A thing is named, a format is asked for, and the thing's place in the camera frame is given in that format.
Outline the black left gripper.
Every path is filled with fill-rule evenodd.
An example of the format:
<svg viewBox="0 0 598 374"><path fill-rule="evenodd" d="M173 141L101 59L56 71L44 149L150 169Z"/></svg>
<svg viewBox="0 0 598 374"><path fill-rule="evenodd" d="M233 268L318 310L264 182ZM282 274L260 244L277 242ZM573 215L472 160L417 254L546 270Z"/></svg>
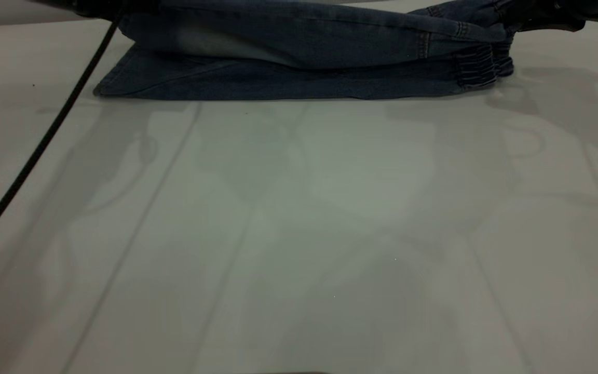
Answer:
<svg viewBox="0 0 598 374"><path fill-rule="evenodd" d="M102 0L49 0L49 1L30 1L42 6L66 10L83 18L94 18L104 20L114 20L124 1L102 1Z"/></svg>

